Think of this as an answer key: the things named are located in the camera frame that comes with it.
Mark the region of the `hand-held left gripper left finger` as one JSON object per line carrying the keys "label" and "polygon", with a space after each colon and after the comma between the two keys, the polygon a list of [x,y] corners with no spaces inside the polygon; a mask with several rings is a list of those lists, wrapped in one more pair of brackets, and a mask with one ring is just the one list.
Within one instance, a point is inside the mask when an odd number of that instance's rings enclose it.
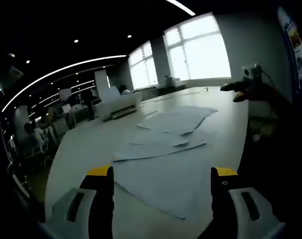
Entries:
{"label": "hand-held left gripper left finger", "polygon": [[48,226],[60,239],[111,239],[113,195],[113,167],[94,168],[80,187],[70,189],[53,205]]}

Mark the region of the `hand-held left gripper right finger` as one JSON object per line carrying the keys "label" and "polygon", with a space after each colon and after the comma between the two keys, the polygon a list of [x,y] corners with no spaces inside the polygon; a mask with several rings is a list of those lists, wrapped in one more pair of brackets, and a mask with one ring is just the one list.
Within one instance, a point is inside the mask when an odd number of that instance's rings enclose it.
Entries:
{"label": "hand-held left gripper right finger", "polygon": [[231,168],[211,168],[213,219],[205,239],[285,239],[287,225],[271,203]]}

